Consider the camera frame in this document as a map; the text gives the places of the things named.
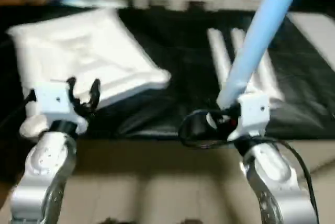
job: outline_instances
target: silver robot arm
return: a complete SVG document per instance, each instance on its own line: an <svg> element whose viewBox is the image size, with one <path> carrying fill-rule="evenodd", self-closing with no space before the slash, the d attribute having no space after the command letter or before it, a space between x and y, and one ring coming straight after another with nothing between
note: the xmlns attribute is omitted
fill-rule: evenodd
<svg viewBox="0 0 335 224"><path fill-rule="evenodd" d="M66 180L75 167L75 128L72 122L55 121L29 152L12 195L12 224L57 223Z"/></svg>
<svg viewBox="0 0 335 224"><path fill-rule="evenodd" d="M86 119L96 109L100 81L91 88L91 100L80 104L73 96L75 79L47 82L35 88L36 103L49 129L31 149L25 172L13 191L11 224L56 224L64 188L76 162L76 138L84 133Z"/></svg>
<svg viewBox="0 0 335 224"><path fill-rule="evenodd" d="M271 144L257 144L243 157L246 178L260 204L263 224L317 224L308 191L295 169Z"/></svg>
<svg viewBox="0 0 335 224"><path fill-rule="evenodd" d="M269 97L256 91L240 95L238 103L238 125L228 140L243 157L243 172L258 198L262 223L318 224L316 209L308 191L299 186L296 170L262 137L270 119Z"/></svg>

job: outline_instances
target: black cable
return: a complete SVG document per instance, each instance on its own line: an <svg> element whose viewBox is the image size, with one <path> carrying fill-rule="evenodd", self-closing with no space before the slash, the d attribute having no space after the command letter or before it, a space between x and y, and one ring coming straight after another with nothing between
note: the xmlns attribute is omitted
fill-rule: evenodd
<svg viewBox="0 0 335 224"><path fill-rule="evenodd" d="M192 143L194 141L190 141L191 138L183 138L182 137L182 134L181 134L182 130L183 130L184 126L186 125L186 123L191 118L193 118L194 116L197 116L197 115L207 115L208 113L210 113L210 114L215 113L217 115L227 115L227 110L219 111L219 110L199 109L199 110L195 110L191 114L187 115L183 119L183 121L180 125L180 128L178 130L178 137L180 138L181 143L182 143L183 146L188 147L188 148L193 148L193 149L213 149L213 148L218 148L218 147L224 146L224 145L232 145L232 144L240 143L240 142L243 142L243 141L248 141L248 138L241 138L241 139L236 139L236 140L232 140L232 141L217 140L217 141L213 141L210 144L195 144L195 143ZM274 138L262 137L262 136L252 137L252 138L249 138L249 139L252 139L252 141L258 142L259 144L261 144L261 143L272 143L272 144L279 143L279 144L283 145L285 148L290 150L290 152L294 155L294 157L299 162L301 168L303 169L304 177L305 177L305 180L307 182L310 202L313 206L313 209L314 209L316 217L317 217L317 224L320 224L319 212L318 212L317 203L316 203L316 199L315 199L312 179L311 179L311 176L310 176L310 172L309 172L303 158L300 156L300 154L293 147L291 147L287 142L285 142L283 140L277 140L277 139L274 139Z"/></svg>
<svg viewBox="0 0 335 224"><path fill-rule="evenodd" d="M1 122L0 122L0 130L13 118L15 118L23 109L25 109L27 103L30 101L36 100L35 92L33 90L30 91L28 96L19 104L18 107L15 108L9 115L7 115Z"/></svg>

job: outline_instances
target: black cloth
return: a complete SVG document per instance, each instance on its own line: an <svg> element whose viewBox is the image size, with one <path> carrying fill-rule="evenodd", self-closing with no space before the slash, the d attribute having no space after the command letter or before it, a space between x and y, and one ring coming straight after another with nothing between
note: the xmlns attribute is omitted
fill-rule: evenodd
<svg viewBox="0 0 335 224"><path fill-rule="evenodd" d="M82 11L68 7L31 9L26 8L24 17L14 8L0 12L1 101L6 105L2 118L22 99L13 42L3 31L11 25ZM187 114L199 108L216 108L219 87L206 30L216 28L223 33L233 58L230 30L234 27L247 30L253 14L120 10L121 20L136 40L172 78L163 91L143 92L98 111L86 136L176 139L178 127ZM269 54L286 100L275 101L278 108L271 111L267 135L281 139L335 139L334 71L288 19L269 46Z"/></svg>

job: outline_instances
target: blue foam pole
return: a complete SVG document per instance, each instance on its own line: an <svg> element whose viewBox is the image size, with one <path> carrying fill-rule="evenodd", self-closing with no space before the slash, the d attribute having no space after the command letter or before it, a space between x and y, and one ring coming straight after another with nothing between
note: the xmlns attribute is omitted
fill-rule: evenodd
<svg viewBox="0 0 335 224"><path fill-rule="evenodd" d="M218 106L230 107L245 91L253 72L281 25L293 0L263 0L237 53L224 88L217 98Z"/></svg>

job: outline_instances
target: white styrofoam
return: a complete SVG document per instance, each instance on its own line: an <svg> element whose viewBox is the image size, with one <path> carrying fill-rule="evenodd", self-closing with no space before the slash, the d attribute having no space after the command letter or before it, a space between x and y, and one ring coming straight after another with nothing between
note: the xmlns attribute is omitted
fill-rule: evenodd
<svg viewBox="0 0 335 224"><path fill-rule="evenodd" d="M74 95L87 102L91 85L98 78L98 108L102 108L145 89L165 88L170 78L138 45L115 10L19 25L8 33L16 45L24 95L41 82L75 76ZM38 107L29 103L27 117L38 115Z"/></svg>
<svg viewBox="0 0 335 224"><path fill-rule="evenodd" d="M335 21L316 13L290 13L289 19L335 71Z"/></svg>
<svg viewBox="0 0 335 224"><path fill-rule="evenodd" d="M216 75L218 77L221 89L224 88L228 74L231 69L231 62L228 56L226 45L222 33L216 29L208 29L208 40L212 51L213 62L215 66ZM245 38L245 32L241 29L233 29L231 31L233 47L235 54L242 47ZM269 98L285 100L284 94L278 86L276 76L274 74L273 66L269 53L267 50L260 62L256 72L252 75L250 82L247 85L247 92L264 92Z"/></svg>

